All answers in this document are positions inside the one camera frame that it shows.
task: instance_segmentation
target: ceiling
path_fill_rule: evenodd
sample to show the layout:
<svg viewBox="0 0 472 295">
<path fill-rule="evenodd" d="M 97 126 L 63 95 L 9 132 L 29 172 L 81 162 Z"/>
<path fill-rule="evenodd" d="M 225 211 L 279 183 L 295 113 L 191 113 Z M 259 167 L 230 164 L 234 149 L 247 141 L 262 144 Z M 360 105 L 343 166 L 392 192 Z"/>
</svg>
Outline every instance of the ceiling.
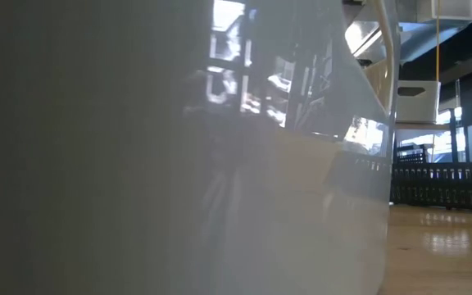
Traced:
<svg viewBox="0 0 472 295">
<path fill-rule="evenodd" d="M 461 79 L 463 88 L 472 88 L 472 23 L 440 45 L 441 100 L 454 96 L 454 80 Z M 400 79 L 434 80 L 436 50 L 433 48 L 402 66 Z"/>
</svg>

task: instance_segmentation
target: fence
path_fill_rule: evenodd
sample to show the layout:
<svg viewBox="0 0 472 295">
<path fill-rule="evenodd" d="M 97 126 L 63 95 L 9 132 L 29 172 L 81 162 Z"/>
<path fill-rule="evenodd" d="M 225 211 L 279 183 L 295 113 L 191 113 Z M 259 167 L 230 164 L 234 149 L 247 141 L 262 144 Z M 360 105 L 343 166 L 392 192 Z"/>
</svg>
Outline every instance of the fence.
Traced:
<svg viewBox="0 0 472 295">
<path fill-rule="evenodd" d="M 391 202 L 472 210 L 472 163 L 393 164 Z"/>
</svg>

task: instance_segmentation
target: dark ceiling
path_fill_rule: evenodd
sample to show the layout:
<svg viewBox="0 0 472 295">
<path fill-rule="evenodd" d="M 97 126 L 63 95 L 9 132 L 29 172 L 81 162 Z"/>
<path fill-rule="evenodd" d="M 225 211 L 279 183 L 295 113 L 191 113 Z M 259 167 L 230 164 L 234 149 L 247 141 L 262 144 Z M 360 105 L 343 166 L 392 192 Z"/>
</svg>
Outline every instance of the dark ceiling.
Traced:
<svg viewBox="0 0 472 295">
<path fill-rule="evenodd" d="M 440 45 L 440 71 L 458 66 L 472 57 L 472 23 L 460 33 Z M 414 61 L 403 65 L 400 79 L 434 80 L 436 73 L 436 49 L 432 49 Z M 472 73 L 459 77 L 463 88 L 472 88 Z M 452 98 L 454 82 L 442 86 L 441 99 Z"/>
</svg>

